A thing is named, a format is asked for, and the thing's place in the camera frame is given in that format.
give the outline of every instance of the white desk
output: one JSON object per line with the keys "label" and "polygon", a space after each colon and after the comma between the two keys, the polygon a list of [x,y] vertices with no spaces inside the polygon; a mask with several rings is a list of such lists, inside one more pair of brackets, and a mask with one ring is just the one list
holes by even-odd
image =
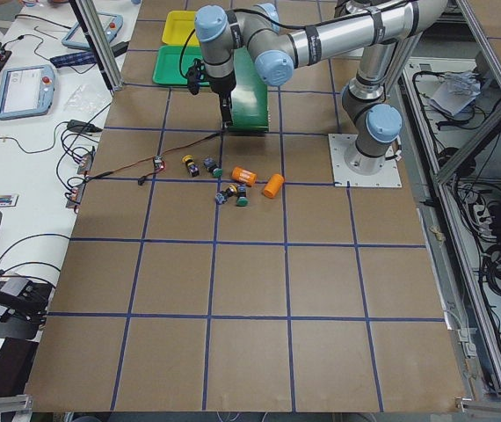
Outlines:
{"label": "white desk", "polygon": [[[123,16],[124,25],[113,43],[129,40],[134,30],[134,22],[139,6],[133,5],[130,0],[95,0],[98,11],[108,11]],[[72,26],[76,19],[69,4],[57,6],[47,2],[32,8],[25,7],[23,13],[49,18],[57,23]],[[38,27],[48,32],[58,40],[38,33],[33,28]],[[61,44],[61,38],[66,30],[48,22],[32,18],[18,18],[6,33],[4,41],[14,40],[19,35],[30,33],[40,36],[45,41],[39,48],[39,53],[46,57],[74,53]],[[22,40],[11,43],[7,48],[12,51],[12,57],[5,68],[31,66],[35,64],[49,64],[34,54],[33,50],[40,40],[34,37],[24,37]],[[124,55],[118,58],[121,66]],[[0,136],[17,138],[22,146],[28,150],[47,148],[53,141],[55,126],[62,121],[77,119],[88,121],[100,108],[108,104],[112,97],[105,87],[102,76],[95,66],[83,75],[77,74],[71,68],[56,69],[56,85],[54,103],[45,116],[31,117],[19,120],[0,121]],[[102,104],[95,111],[69,110],[66,104],[69,98],[82,84],[87,85],[88,91],[96,92]],[[107,109],[98,116],[93,123],[98,127],[104,126]],[[77,145],[87,145],[88,142],[77,142]],[[48,152],[27,155],[24,154],[13,141],[0,141],[0,195],[17,193],[18,203],[15,207],[1,208],[3,222],[0,229],[0,255],[20,238],[39,233],[60,233],[69,236],[76,215],[72,209],[65,208],[65,189],[55,176],[55,166],[63,154],[62,146],[57,138],[55,147]],[[60,166],[60,173],[64,180],[76,174],[76,164],[65,158]],[[15,249],[3,260],[3,266],[8,267],[20,262],[38,260],[52,263],[61,267],[67,250],[67,241],[60,237],[37,237],[28,240]],[[26,266],[20,271],[26,275],[46,278],[53,283],[57,282],[58,273],[45,266]]]}

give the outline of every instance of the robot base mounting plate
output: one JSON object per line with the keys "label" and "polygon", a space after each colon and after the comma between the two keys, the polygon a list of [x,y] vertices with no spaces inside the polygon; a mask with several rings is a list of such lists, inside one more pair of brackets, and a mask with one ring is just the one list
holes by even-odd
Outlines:
{"label": "robot base mounting plate", "polygon": [[[349,185],[350,187],[402,187],[396,160],[386,161],[381,170],[371,176],[364,176],[351,170],[345,163],[345,151],[354,141],[356,141],[356,135],[329,134],[332,176],[336,187]],[[393,148],[389,147],[386,156],[394,154]]]}

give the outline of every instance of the robotic arm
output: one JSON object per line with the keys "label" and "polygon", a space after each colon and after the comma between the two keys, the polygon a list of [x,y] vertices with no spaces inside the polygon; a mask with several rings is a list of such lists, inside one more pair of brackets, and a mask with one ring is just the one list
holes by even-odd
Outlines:
{"label": "robotic arm", "polygon": [[[202,70],[211,90],[219,95],[223,124],[232,123],[234,49],[246,46],[265,84],[281,86],[292,77],[294,69],[365,47],[356,77],[343,89],[342,103],[359,130],[359,156],[351,153],[349,165],[362,174],[373,174],[379,170],[377,166],[402,124],[397,110],[381,104],[388,68],[392,62],[397,64],[396,45],[432,25],[447,1],[339,0],[336,10],[343,16],[286,34],[279,34],[275,24],[278,13],[272,4],[231,11],[219,6],[201,8],[195,27]],[[398,64],[404,66],[407,59],[405,56]]]}

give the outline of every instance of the orange cylinder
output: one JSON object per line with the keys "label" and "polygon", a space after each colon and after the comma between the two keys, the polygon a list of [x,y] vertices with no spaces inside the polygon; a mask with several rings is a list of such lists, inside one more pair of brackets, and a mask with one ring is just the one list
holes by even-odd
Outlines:
{"label": "orange cylinder", "polygon": [[262,190],[262,194],[266,198],[274,198],[277,194],[282,185],[284,185],[285,179],[281,174],[274,173],[270,180],[268,180],[268,183],[266,184],[265,188]]}
{"label": "orange cylinder", "polygon": [[247,186],[253,186],[254,182],[257,181],[257,173],[245,170],[241,167],[236,167],[231,173],[233,180],[237,182],[245,183]]}

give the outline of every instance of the green bottle cap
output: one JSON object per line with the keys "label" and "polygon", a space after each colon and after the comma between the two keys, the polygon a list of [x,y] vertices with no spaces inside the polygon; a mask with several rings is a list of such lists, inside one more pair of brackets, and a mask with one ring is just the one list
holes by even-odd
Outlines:
{"label": "green bottle cap", "polygon": [[247,205],[249,205],[249,200],[245,197],[242,197],[242,198],[237,198],[236,199],[236,205],[238,207],[246,207]]}

